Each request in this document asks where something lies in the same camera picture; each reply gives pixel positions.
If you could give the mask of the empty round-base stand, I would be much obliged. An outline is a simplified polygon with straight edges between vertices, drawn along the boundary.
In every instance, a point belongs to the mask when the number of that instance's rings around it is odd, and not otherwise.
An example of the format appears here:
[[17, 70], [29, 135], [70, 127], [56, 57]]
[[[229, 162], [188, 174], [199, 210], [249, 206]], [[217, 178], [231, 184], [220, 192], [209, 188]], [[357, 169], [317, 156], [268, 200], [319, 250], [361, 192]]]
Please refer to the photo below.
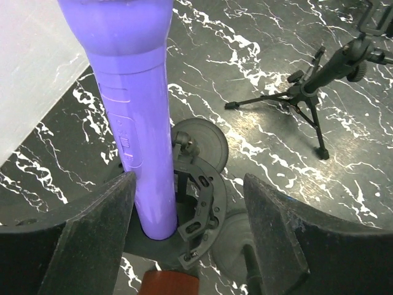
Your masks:
[[228, 141], [222, 130], [214, 123], [192, 118], [180, 121], [171, 129], [172, 139], [179, 132], [187, 133], [191, 142], [199, 148], [198, 156], [221, 173], [228, 161]]

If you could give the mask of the black round-base mic stand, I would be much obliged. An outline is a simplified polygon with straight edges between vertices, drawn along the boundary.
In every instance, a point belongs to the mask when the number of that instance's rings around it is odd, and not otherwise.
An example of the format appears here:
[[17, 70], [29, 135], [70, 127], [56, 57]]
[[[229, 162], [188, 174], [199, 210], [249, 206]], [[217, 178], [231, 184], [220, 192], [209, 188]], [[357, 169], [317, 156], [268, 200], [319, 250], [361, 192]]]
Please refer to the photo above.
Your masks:
[[249, 294], [263, 293], [246, 210], [233, 210], [227, 214], [211, 253], [217, 268], [228, 279], [246, 284]]

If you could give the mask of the brown wooden metronome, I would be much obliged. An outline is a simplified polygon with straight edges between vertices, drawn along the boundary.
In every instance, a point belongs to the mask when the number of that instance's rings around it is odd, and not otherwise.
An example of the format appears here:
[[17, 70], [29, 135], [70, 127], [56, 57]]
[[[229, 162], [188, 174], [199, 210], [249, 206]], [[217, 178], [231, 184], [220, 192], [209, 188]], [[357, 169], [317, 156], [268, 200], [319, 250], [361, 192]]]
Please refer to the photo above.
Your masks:
[[151, 270], [144, 274], [138, 295], [198, 295], [197, 277], [171, 270]]

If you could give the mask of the purple microphone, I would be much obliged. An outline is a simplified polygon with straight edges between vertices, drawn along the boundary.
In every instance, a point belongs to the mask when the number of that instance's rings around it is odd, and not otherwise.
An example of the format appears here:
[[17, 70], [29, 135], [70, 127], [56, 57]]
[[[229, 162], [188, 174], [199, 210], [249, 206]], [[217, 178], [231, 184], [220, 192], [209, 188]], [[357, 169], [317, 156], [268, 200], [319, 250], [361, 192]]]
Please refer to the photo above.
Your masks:
[[166, 78], [172, 1], [60, 1], [96, 83], [125, 171], [137, 177], [135, 205], [154, 240], [177, 227]]

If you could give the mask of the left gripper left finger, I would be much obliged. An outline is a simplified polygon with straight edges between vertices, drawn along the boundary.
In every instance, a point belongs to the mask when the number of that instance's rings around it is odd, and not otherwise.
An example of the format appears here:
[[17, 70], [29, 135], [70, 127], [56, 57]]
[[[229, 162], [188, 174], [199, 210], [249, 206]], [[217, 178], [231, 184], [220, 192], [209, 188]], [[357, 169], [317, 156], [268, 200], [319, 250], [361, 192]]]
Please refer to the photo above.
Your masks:
[[1, 294], [112, 294], [133, 211], [124, 173], [36, 218], [1, 226]]

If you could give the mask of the black tripod stand with shockmount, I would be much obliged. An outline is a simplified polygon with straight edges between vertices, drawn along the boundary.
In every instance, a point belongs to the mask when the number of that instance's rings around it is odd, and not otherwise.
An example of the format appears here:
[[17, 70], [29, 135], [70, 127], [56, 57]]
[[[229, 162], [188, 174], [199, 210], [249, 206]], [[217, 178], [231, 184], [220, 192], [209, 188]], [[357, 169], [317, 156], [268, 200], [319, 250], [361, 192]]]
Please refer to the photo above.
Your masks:
[[367, 72], [367, 62], [379, 65], [392, 64], [392, 52], [375, 47], [372, 41], [372, 37], [382, 35], [392, 37], [392, 5], [384, 9], [375, 28], [368, 25], [380, 4], [380, 1], [367, 1], [367, 9], [357, 25], [359, 36], [338, 49], [323, 67], [319, 64], [325, 53], [325, 47], [319, 48], [309, 68], [311, 71], [309, 77], [306, 77], [306, 73], [302, 70], [298, 70], [287, 78], [291, 86], [285, 92], [262, 95], [250, 100], [232, 101], [225, 104], [225, 109], [239, 109], [242, 105], [266, 100], [287, 103], [315, 129], [319, 142], [319, 147], [315, 149], [317, 156], [321, 160], [329, 159], [317, 116], [316, 105], [319, 103], [317, 93], [321, 87], [344, 77], [348, 82], [361, 81]]

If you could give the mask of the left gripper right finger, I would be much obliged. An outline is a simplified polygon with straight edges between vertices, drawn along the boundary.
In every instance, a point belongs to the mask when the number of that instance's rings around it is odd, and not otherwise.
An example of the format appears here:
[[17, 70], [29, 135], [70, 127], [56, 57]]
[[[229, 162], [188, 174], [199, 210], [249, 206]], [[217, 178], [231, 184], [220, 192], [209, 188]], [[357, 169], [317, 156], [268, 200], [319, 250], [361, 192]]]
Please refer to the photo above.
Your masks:
[[289, 197], [252, 174], [244, 201], [266, 294], [391, 294], [392, 232]]

